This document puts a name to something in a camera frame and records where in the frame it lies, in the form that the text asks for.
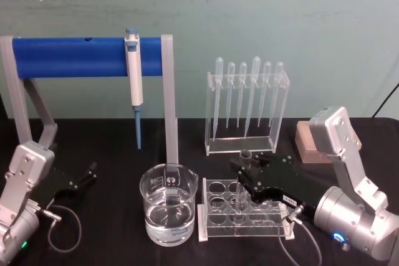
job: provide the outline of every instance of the gray cable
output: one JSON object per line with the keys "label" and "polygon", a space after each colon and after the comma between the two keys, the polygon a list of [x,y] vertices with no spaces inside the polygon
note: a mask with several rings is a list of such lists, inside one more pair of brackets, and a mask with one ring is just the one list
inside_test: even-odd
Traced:
{"label": "gray cable", "polygon": [[53,224],[50,226],[49,232],[47,233],[47,240],[49,241],[49,244],[50,244],[51,248],[54,249],[56,252],[60,252],[62,254],[68,254],[69,252],[75,250],[80,244],[80,240],[82,238],[82,224],[80,223],[79,217],[76,215],[76,213],[72,209],[69,209],[68,207],[64,207],[64,206],[60,206],[60,205],[51,205],[50,207],[54,207],[54,208],[62,209],[62,210],[65,210],[65,211],[69,211],[76,218],[77,226],[78,226],[78,229],[79,229],[79,235],[78,235],[76,244],[73,247],[71,247],[70,249],[59,249],[58,247],[56,247],[52,243],[52,241],[51,241],[51,232],[52,232],[52,230],[53,230],[53,228],[55,226],[55,222],[53,222]]}
{"label": "gray cable", "polygon": [[[287,257],[291,260],[291,262],[295,265],[295,266],[300,266],[295,260],[294,258],[288,253],[288,250],[286,249],[286,247],[284,246],[284,244],[282,243],[281,240],[281,234],[280,234],[280,228],[282,227],[282,223],[285,221],[287,217],[284,217],[281,219],[280,224],[279,224],[279,229],[277,230],[277,234],[279,236],[279,242],[281,245],[281,248],[283,249],[284,253],[287,255]],[[320,251],[320,247],[317,244],[316,240],[314,239],[312,233],[309,231],[309,229],[302,223],[302,221],[298,220],[297,218],[294,218],[294,221],[299,224],[301,227],[304,228],[304,230],[307,232],[307,234],[309,235],[310,239],[312,240],[316,251],[317,251],[317,255],[319,256],[319,264],[318,266],[322,265],[322,252]]]}

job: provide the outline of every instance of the wall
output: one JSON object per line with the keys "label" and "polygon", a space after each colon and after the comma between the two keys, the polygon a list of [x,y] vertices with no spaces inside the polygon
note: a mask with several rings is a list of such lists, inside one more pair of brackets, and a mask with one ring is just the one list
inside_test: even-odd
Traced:
{"label": "wall", "polygon": [[[292,84],[286,116],[326,105],[371,115],[399,81],[399,0],[0,0],[1,35],[122,36],[127,26],[174,35],[179,117],[204,116],[205,75],[217,56],[283,61]],[[127,78],[39,83],[55,117],[133,115]],[[2,72],[0,92],[11,116]],[[143,116],[162,116],[161,80],[146,78],[144,93]],[[398,116],[396,103],[382,115]]]}

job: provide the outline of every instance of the gray support stand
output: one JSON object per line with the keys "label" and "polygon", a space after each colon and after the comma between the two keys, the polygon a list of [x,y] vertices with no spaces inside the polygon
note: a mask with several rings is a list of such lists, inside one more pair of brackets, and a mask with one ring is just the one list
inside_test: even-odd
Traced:
{"label": "gray support stand", "polygon": [[52,144],[55,134],[57,133],[57,124],[54,122],[50,110],[45,104],[36,83],[33,80],[21,80],[19,78],[14,51],[12,49],[12,39],[12,36],[0,37],[0,49],[19,143],[22,144],[32,140],[24,91],[24,89],[26,89],[32,99],[35,109],[43,121],[44,129],[39,144],[48,148]]}
{"label": "gray support stand", "polygon": [[179,163],[178,128],[176,117],[175,60],[173,36],[161,36],[163,105],[165,107],[166,162]]}

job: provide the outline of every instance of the glass beaker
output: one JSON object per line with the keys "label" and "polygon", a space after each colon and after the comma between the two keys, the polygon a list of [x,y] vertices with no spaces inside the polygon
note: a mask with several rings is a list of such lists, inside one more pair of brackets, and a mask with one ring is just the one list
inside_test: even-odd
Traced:
{"label": "glass beaker", "polygon": [[176,246],[194,230],[198,175],[179,164],[159,164],[140,180],[145,228],[156,244]]}

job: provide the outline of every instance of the water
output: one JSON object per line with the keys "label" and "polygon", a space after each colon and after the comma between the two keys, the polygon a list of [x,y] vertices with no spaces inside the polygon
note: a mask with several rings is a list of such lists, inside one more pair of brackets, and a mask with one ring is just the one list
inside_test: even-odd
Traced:
{"label": "water", "polygon": [[149,200],[145,215],[148,236],[162,246],[176,246],[185,242],[194,230],[195,199],[180,188],[161,188]]}

